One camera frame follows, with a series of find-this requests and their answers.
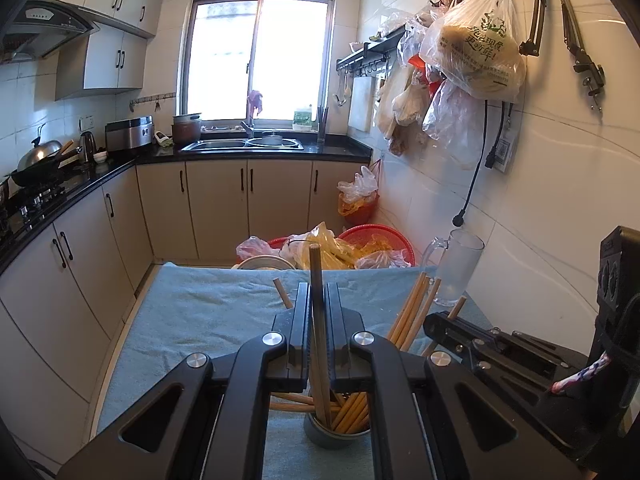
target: window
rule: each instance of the window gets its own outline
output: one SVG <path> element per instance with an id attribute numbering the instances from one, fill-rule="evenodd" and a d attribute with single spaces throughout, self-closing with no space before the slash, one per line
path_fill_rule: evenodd
<path id="1" fill-rule="evenodd" d="M 324 102 L 333 0 L 194 0 L 182 113 L 238 124 L 262 94 L 256 126 L 290 127 Z"/>

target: mug handle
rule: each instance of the mug handle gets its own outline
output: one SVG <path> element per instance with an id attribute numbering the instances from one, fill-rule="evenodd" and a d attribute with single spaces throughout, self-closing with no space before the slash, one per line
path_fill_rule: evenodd
<path id="1" fill-rule="evenodd" d="M 444 250 L 449 249 L 449 239 L 448 238 L 439 238 L 439 237 L 435 237 L 431 243 L 429 245 L 427 245 L 427 248 L 424 250 L 424 255 L 422 256 L 422 263 L 420 264 L 421 267 L 426 267 L 429 261 L 429 257 L 431 256 L 431 254 L 433 253 L 434 250 L 438 249 L 438 248 L 443 248 Z"/>

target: glass mug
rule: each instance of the glass mug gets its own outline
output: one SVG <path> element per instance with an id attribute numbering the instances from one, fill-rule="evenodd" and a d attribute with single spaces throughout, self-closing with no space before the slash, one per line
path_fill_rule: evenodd
<path id="1" fill-rule="evenodd" d="M 440 306 L 454 306 L 469 284 L 484 249 L 484 242 L 469 231 L 453 229 L 449 238 L 435 237 L 427 246 L 421 267 L 427 265 L 437 248 L 444 248 L 444 252 L 436 270 L 435 277 L 442 281 L 434 301 Z"/>

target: window pane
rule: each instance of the window pane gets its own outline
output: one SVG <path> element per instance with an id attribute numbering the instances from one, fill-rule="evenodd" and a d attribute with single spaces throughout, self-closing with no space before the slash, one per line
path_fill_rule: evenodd
<path id="1" fill-rule="evenodd" d="M 187 113 L 203 119 L 246 117 L 255 15 L 258 2 L 198 6 L 191 41 Z"/>
<path id="2" fill-rule="evenodd" d="M 257 118 L 291 121 L 296 108 L 310 104 L 315 116 L 327 7 L 304 0 L 263 1 L 252 84 L 262 93 Z"/>

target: metal bolt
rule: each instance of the metal bolt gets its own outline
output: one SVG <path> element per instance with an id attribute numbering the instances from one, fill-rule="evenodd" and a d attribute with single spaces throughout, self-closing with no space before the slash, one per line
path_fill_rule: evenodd
<path id="1" fill-rule="evenodd" d="M 353 335 L 356 343 L 362 346 L 370 345 L 375 339 L 371 332 L 357 332 Z"/>
<path id="2" fill-rule="evenodd" d="M 201 366 L 204 366 L 204 363 L 206 362 L 207 356 L 200 352 L 196 352 L 195 354 L 191 354 L 187 357 L 187 365 L 191 368 L 200 368 Z"/>
<path id="3" fill-rule="evenodd" d="M 447 366 L 451 362 L 451 356 L 446 352 L 434 352 L 431 354 L 431 362 L 436 366 Z"/>
<path id="4" fill-rule="evenodd" d="M 268 346 L 276 346 L 282 342 L 282 336 L 278 332 L 267 332 L 262 336 L 262 342 Z"/>

